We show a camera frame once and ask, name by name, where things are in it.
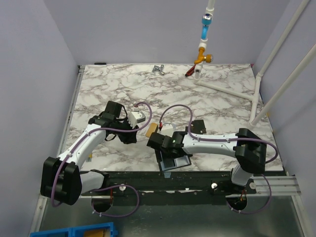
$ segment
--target blue plastic crate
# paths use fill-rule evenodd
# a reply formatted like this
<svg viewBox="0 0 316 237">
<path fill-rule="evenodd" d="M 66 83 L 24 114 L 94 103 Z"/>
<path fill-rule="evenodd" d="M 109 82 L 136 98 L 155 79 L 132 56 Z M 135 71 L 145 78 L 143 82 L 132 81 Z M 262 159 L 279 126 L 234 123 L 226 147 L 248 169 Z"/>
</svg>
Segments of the blue plastic crate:
<svg viewBox="0 0 316 237">
<path fill-rule="evenodd" d="M 111 237 L 115 237 L 118 235 L 118 231 L 115 229 L 113 222 L 109 222 L 90 226 L 79 226 L 52 231 L 33 232 L 31 233 L 30 237 L 83 237 L 84 232 L 97 229 L 110 229 Z"/>
</svg>

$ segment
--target marble surface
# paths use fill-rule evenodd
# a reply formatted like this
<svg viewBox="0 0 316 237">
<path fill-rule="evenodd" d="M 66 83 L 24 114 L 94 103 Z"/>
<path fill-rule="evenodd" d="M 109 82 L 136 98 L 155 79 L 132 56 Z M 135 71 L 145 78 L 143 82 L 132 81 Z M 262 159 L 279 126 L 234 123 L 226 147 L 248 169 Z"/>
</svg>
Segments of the marble surface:
<svg viewBox="0 0 316 237">
<path fill-rule="evenodd" d="M 190 65 L 165 65 L 164 76 L 152 73 L 153 65 L 106 65 L 86 66 L 79 95 L 74 109 L 66 147 L 82 134 L 89 118 L 104 110 L 107 102 L 113 100 L 125 105 L 131 111 L 133 104 L 147 101 L 153 109 L 152 122 L 158 122 L 162 112 L 174 104 L 185 104 L 192 108 L 194 118 L 203 119 L 207 134 L 235 133 L 245 127 L 250 117 L 251 103 L 223 92 L 193 84 L 193 77 L 184 74 Z M 203 81 L 230 88 L 251 95 L 254 90 L 254 75 L 246 65 L 206 65 L 203 67 Z M 145 106 L 140 107 L 148 116 Z M 190 114 L 182 108 L 168 112 L 164 121 L 177 124 L 177 130 L 184 130 Z M 137 133 L 137 143 L 124 145 L 118 138 L 104 142 L 93 152 L 91 162 L 85 162 L 83 170 L 103 171 L 158 171 L 154 150 L 147 147 L 147 129 Z M 268 118 L 263 118 L 253 130 L 260 138 L 275 143 Z M 273 156 L 267 149 L 267 159 Z M 192 165 L 176 170 L 209 171 L 231 170 L 237 161 L 234 158 L 196 154 Z M 267 164 L 266 170 L 282 170 L 280 158 Z"/>
</svg>

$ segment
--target lavender wall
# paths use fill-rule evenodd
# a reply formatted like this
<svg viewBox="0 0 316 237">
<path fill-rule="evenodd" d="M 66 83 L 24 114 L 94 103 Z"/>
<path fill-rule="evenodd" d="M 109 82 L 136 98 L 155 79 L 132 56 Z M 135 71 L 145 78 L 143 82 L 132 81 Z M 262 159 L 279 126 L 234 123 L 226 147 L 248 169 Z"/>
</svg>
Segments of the lavender wall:
<svg viewBox="0 0 316 237">
<path fill-rule="evenodd" d="M 188 63 L 208 0 L 44 0 L 78 64 Z M 289 0 L 217 0 L 208 53 L 254 63 Z"/>
<path fill-rule="evenodd" d="M 291 0 L 279 23 L 261 51 L 254 71 L 263 66 L 301 1 Z M 316 0 L 311 0 L 290 32 L 284 45 L 264 74 L 261 95 L 267 102 L 316 43 Z M 316 58 L 271 109 L 270 121 L 283 164 L 295 174 L 302 199 L 316 233 Z"/>
<path fill-rule="evenodd" d="M 0 236 L 27 236 L 78 68 L 42 0 L 0 0 Z"/>
</svg>

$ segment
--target orange valve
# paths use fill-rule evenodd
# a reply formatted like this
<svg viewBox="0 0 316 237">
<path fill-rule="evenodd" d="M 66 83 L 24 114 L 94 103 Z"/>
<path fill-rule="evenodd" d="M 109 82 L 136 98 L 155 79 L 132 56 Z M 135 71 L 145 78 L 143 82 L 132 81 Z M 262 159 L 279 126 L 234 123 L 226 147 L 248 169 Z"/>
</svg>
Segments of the orange valve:
<svg viewBox="0 0 316 237">
<path fill-rule="evenodd" d="M 212 62 L 213 56 L 212 54 L 207 54 L 206 56 L 203 55 L 203 53 L 205 52 L 205 48 L 200 47 L 198 49 L 198 56 L 197 56 L 197 60 L 194 61 L 194 64 L 199 64 L 203 61 L 205 61 L 206 63 L 210 63 Z"/>
</svg>

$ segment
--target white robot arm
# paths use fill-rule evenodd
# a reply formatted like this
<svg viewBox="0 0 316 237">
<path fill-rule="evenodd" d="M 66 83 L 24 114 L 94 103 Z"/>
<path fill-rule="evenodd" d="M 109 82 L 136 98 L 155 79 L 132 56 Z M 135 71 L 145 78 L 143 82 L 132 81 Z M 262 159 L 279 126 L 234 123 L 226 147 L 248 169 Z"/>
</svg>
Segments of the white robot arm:
<svg viewBox="0 0 316 237">
<path fill-rule="evenodd" d="M 264 173 L 267 145 L 253 141 L 233 141 L 237 138 L 260 141 L 250 130 L 240 128 L 236 134 L 194 136 L 195 138 L 182 131 L 173 132 L 171 137 L 160 134 L 159 131 L 151 134 L 147 146 L 155 149 L 161 171 L 190 165 L 190 157 L 193 154 L 207 153 L 230 156 L 238 160 L 239 164 L 232 170 L 233 184 L 245 186 L 253 174 Z"/>
<path fill-rule="evenodd" d="M 126 113 L 125 118 L 119 118 L 122 108 Z M 80 172 L 83 163 L 110 134 L 118 136 L 124 144 L 136 143 L 137 124 L 145 120 L 143 112 L 133 111 L 127 115 L 123 105 L 109 101 L 105 110 L 89 120 L 83 134 L 64 153 L 58 158 L 46 159 L 40 193 L 50 197 L 54 190 L 55 200 L 72 205 L 80 194 L 100 188 L 106 174 L 98 170 Z"/>
</svg>

